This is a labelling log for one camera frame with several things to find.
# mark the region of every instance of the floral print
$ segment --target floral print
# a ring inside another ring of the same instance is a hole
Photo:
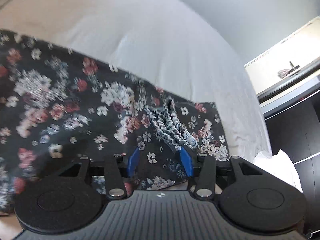
[[[198,142],[198,153],[228,159],[214,103],[195,104],[72,49],[0,32],[0,116],[6,117],[0,118],[0,212],[12,212],[14,194],[29,183],[81,156],[102,161],[138,149],[128,192],[186,181],[146,111],[163,109],[167,99],[176,104],[186,140]],[[93,178],[93,187],[105,193],[101,178]]]

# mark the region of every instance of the ribbed panel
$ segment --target ribbed panel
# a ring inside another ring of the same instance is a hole
[[[210,202],[193,199],[186,191],[134,191],[121,201],[110,202],[103,214],[81,230],[58,236],[29,231],[17,240],[299,240],[297,232],[257,236],[226,222]]]

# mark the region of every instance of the gray wall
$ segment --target gray wall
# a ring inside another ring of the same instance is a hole
[[[181,0],[236,50],[243,63],[320,15],[320,0]]]

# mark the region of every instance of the white bed sheet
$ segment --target white bed sheet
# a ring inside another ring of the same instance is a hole
[[[70,47],[189,100],[215,101],[231,155],[271,156],[241,61],[179,0],[0,0],[0,28]]]

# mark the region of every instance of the black floral cloth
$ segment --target black floral cloth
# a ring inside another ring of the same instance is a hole
[[[133,188],[186,181],[146,111],[167,99],[197,141],[198,154],[228,160],[213,102],[193,103],[72,49],[0,30],[0,212],[11,212],[15,194],[75,157],[98,161],[139,148]],[[93,179],[100,193],[103,180]]]

